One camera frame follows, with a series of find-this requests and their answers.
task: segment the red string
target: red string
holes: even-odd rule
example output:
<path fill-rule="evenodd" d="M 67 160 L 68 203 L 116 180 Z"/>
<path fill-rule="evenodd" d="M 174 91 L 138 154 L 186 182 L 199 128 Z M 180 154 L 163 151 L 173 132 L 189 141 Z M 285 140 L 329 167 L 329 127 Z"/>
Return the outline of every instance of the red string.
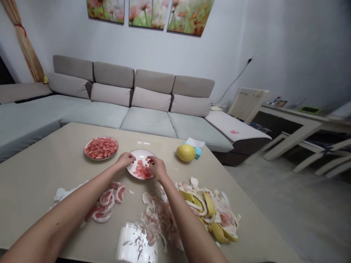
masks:
<path fill-rule="evenodd" d="M 20 24 L 14 24 L 14 26 L 19 26 L 20 28 L 22 28 L 22 29 L 24 30 L 24 35 L 27 37 L 27 31 L 26 31 L 26 29 L 25 29 L 22 25 L 20 25 Z"/>

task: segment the curtain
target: curtain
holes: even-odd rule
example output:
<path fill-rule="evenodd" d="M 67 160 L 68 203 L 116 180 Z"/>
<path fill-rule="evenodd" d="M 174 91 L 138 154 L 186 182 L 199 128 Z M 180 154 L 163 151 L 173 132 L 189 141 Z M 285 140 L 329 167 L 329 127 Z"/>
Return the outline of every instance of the curtain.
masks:
<path fill-rule="evenodd" d="M 18 12 L 15 0 L 0 0 L 0 2 L 3 4 L 12 24 L 15 26 L 17 39 L 19 45 L 21 46 L 27 66 L 32 74 L 33 80 L 35 82 L 43 82 L 43 68 L 41 67 L 37 54 L 35 53 L 34 48 L 27 36 L 26 29 L 22 26 L 21 16 Z"/>

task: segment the canvas print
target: canvas print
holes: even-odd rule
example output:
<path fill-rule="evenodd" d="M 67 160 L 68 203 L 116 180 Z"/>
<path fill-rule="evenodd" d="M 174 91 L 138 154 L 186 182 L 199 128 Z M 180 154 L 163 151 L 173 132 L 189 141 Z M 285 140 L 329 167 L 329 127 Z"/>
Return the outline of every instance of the canvas print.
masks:
<path fill-rule="evenodd" d="M 129 25 L 164 29 L 169 0 L 129 0 Z"/>
<path fill-rule="evenodd" d="M 87 0 L 91 18 L 124 24 L 124 0 Z"/>
<path fill-rule="evenodd" d="M 173 0 L 168 31 L 201 36 L 214 0 Z"/>

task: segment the sofa armrest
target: sofa armrest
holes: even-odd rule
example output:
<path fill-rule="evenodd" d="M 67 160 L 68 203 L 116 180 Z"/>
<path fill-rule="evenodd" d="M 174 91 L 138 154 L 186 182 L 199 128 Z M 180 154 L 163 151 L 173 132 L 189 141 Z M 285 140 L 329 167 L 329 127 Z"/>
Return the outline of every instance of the sofa armrest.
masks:
<path fill-rule="evenodd" d="M 252 128 L 222 111 L 210 111 L 205 119 L 232 143 L 252 138 L 272 139 L 267 134 Z"/>
<path fill-rule="evenodd" d="M 0 104 L 26 100 L 52 93 L 49 85 L 43 83 L 21 83 L 0 85 Z"/>

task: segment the sofa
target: sofa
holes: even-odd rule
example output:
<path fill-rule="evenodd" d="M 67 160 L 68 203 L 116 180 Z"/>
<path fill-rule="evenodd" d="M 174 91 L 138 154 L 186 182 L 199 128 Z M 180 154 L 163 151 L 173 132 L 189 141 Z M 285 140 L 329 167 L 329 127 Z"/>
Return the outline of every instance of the sofa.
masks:
<path fill-rule="evenodd" d="M 0 104 L 0 162 L 70 122 L 191 137 L 231 166 L 271 140 L 224 112 L 211 111 L 213 80 L 59 55 L 53 64 L 48 85 L 0 86 L 0 97 L 7 98 Z"/>

